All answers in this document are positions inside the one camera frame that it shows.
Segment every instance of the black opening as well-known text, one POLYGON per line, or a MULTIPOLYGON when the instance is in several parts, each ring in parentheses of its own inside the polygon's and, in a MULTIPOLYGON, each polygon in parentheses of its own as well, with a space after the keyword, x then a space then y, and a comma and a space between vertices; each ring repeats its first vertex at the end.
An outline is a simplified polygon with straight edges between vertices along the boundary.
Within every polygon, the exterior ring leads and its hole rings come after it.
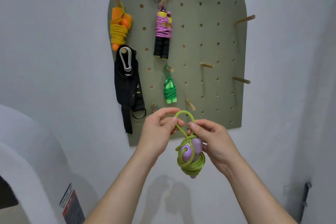
POLYGON ((10 185, 0 176, 0 209, 18 205, 10 185))

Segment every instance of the green rope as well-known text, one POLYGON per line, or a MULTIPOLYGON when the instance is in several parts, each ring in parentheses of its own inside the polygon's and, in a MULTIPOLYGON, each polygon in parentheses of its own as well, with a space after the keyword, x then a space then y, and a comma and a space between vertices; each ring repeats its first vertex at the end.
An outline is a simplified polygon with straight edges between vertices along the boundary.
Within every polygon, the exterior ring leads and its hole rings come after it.
MULTIPOLYGON (((195 122, 194 117, 192 116, 192 114, 188 111, 179 111, 177 114, 175 114, 175 117, 179 116, 181 113, 185 113, 187 115, 189 115, 191 117, 191 121, 195 122)), ((199 158, 193 162, 193 159, 195 157, 195 152, 194 152, 194 147, 193 144, 191 143, 191 139, 193 138, 197 138, 197 136, 194 135, 194 132, 191 132, 191 135, 188 136, 186 132, 183 131, 183 129, 176 124, 177 128, 183 133, 183 135, 185 136, 185 139, 181 142, 180 146, 176 147, 176 151, 178 152, 178 157, 177 157, 177 164, 181 167, 182 171, 186 174, 186 175, 190 175, 190 176, 196 176, 199 174, 199 172, 202 170, 202 167, 205 164, 205 156, 204 153, 202 152, 199 155, 199 158), (189 143, 190 148, 192 150, 192 154, 191 154, 191 158, 190 160, 185 163, 182 160, 182 156, 183 153, 185 153, 187 151, 187 149, 183 149, 182 151, 181 148, 183 146, 185 146, 187 143, 189 143)))
POLYGON ((174 81, 171 78, 171 72, 169 72, 169 76, 166 73, 166 66, 164 66, 163 71, 167 77, 166 82, 165 82, 165 90, 163 92, 165 99, 167 101, 168 104, 170 103, 175 103, 177 101, 176 98, 176 86, 174 85, 174 81))

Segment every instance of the pegboard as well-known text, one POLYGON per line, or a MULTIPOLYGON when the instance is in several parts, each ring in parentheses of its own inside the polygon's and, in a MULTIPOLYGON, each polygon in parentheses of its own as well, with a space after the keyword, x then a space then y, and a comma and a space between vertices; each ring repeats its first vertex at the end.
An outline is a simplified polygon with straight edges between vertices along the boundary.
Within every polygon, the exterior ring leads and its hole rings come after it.
MULTIPOLYGON (((169 59, 153 55, 156 13, 159 1, 120 0, 125 12, 133 17, 126 44, 137 51, 139 74, 147 115, 152 113, 151 103, 159 108, 178 107, 193 114, 195 119, 208 119, 227 129, 241 127, 247 23, 234 23, 247 16, 244 0, 168 0, 167 11, 172 17, 172 38, 169 59), (213 68, 200 63, 213 64, 213 68), (177 87, 177 102, 167 104, 164 99, 164 65, 174 69, 172 78, 177 87), (194 104, 193 111, 185 99, 194 104)), ((108 8, 108 34, 112 8, 108 8)), ((184 121, 190 118, 180 115, 184 121)), ((128 134, 129 145, 137 145, 145 119, 132 117, 133 134, 128 134)), ((183 137, 176 133, 171 138, 183 137)))

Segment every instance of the person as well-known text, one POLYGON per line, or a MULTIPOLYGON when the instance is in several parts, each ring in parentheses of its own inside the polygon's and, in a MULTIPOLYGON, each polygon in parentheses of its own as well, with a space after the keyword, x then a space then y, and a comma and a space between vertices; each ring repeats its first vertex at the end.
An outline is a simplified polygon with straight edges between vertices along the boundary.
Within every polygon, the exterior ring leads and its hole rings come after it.
MULTIPOLYGON (((162 108, 145 119, 135 152, 84 224, 132 222, 150 169, 166 149, 169 136, 176 133, 176 123, 184 126, 184 121, 166 117, 179 110, 162 108)), ((228 179, 249 224, 296 223, 240 155, 223 126, 209 120, 195 120, 188 126, 206 143, 204 152, 228 179)))

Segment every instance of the sticker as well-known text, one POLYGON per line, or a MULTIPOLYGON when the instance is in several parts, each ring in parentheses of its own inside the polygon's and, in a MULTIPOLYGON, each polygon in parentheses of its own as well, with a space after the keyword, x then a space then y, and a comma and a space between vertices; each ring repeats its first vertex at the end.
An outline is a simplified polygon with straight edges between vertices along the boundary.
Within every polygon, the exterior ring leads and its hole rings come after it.
POLYGON ((85 216, 71 183, 66 189, 59 206, 63 209, 63 217, 66 224, 84 223, 85 216))

